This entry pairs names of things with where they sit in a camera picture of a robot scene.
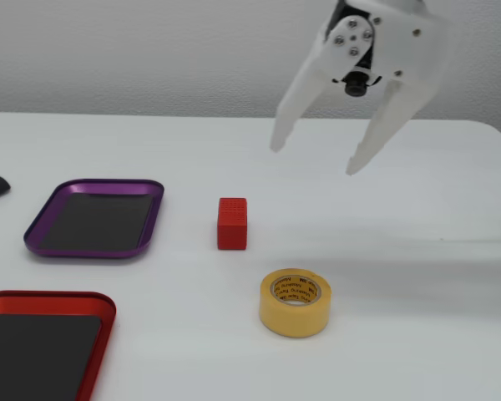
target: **masking tape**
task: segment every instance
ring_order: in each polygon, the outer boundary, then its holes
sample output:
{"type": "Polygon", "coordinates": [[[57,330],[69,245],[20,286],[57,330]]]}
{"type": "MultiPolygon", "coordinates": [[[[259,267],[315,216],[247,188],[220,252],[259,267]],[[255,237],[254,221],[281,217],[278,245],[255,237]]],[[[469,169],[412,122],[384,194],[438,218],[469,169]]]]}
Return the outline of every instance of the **masking tape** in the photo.
{"type": "Polygon", "coordinates": [[[328,323],[330,306],[330,286],[308,270],[279,270],[261,282],[260,319],[282,336],[318,334],[328,323]]]}

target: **red cube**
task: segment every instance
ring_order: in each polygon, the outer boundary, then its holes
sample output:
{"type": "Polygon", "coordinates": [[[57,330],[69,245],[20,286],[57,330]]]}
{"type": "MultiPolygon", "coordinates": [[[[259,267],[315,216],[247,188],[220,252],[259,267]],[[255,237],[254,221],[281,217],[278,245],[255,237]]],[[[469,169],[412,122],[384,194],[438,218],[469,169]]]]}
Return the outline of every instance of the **red cube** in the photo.
{"type": "Polygon", "coordinates": [[[220,198],[217,247],[240,251],[247,248],[247,199],[220,198]]]}

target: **white table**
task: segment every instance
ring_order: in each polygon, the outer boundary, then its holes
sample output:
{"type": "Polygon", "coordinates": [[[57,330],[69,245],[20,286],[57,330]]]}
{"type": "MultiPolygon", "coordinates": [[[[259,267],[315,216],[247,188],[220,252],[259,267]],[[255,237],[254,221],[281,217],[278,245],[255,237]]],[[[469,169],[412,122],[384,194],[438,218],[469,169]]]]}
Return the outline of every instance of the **white table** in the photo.
{"type": "Polygon", "coordinates": [[[0,290],[102,292],[117,320],[96,401],[501,401],[501,134],[413,121],[359,175],[366,121],[0,114],[0,290]],[[166,192],[129,261],[42,259],[23,233],[55,186],[148,178],[166,192]],[[219,198],[246,197],[247,251],[217,251],[219,198]],[[321,334],[258,318],[269,272],[334,291],[321,334]]]}

